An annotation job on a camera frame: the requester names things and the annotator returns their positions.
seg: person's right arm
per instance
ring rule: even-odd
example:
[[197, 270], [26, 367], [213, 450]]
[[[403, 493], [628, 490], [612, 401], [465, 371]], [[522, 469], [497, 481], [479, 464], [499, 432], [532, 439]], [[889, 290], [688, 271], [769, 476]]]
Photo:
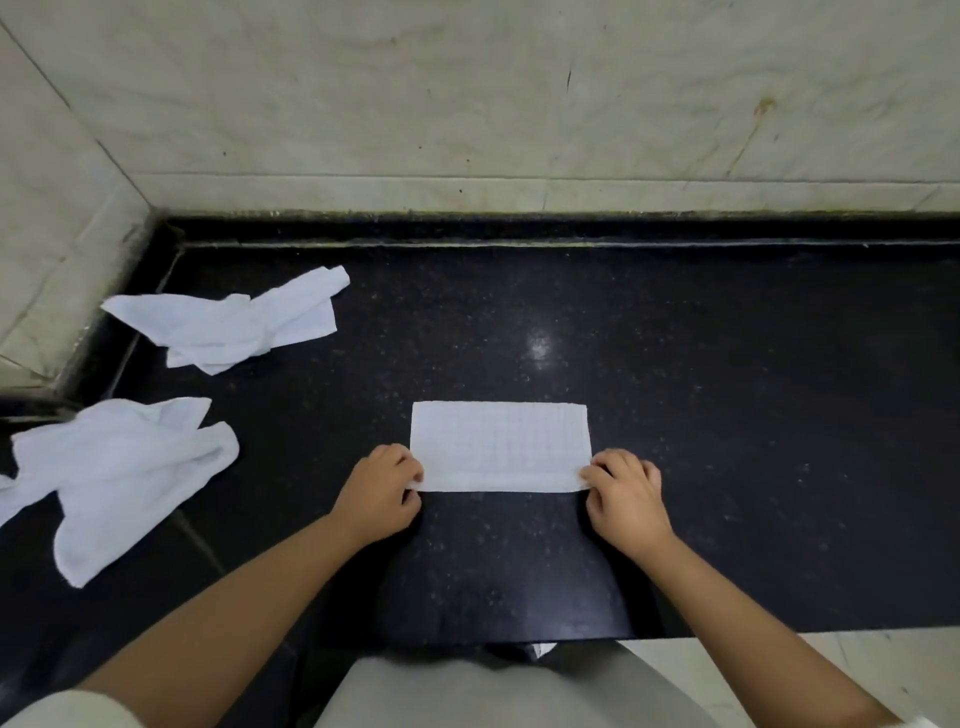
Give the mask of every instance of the person's right arm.
[[876, 728], [900, 720], [673, 532], [660, 471], [623, 449], [581, 471], [596, 532], [630, 557], [700, 638], [757, 728]]

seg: hand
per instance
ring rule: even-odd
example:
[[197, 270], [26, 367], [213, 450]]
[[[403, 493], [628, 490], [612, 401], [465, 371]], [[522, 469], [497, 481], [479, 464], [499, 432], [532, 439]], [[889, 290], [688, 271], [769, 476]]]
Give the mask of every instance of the hand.
[[353, 467], [330, 518], [362, 548], [402, 531], [420, 512], [420, 494], [408, 491], [423, 480], [423, 465], [403, 445], [378, 445]]
[[605, 449], [580, 476], [591, 489], [587, 513], [593, 529], [638, 565], [674, 540], [656, 465], [625, 449]]

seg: person's clothing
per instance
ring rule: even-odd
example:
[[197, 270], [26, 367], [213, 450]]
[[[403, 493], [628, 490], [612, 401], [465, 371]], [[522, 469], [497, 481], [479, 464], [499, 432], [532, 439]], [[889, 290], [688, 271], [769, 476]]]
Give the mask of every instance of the person's clothing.
[[[567, 643], [537, 665], [505, 661], [357, 661], [317, 728], [709, 728], [716, 723], [617, 643]], [[934, 728], [925, 720], [913, 728]], [[3, 728], [143, 728], [116, 701], [59, 692]]]

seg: cloth fold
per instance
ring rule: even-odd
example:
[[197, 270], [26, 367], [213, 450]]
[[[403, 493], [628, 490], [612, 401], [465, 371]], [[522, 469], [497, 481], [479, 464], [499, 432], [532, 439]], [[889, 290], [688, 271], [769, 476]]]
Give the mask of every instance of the cloth fold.
[[274, 347], [336, 331], [330, 299], [349, 283], [343, 266], [317, 268], [255, 299], [241, 293], [221, 301], [159, 293], [112, 296], [101, 308], [168, 347], [168, 367], [194, 364], [215, 375]]
[[54, 561], [82, 587], [239, 454], [232, 428], [199, 428], [207, 398], [106, 400], [73, 422], [13, 435], [16, 479], [0, 475], [0, 525], [58, 492]]

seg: sleeve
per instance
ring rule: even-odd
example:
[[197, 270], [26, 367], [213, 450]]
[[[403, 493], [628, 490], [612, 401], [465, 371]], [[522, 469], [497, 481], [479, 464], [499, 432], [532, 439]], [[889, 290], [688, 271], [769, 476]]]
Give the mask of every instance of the sleeve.
[[2, 728], [143, 728], [133, 713], [97, 692], [55, 692], [24, 708]]

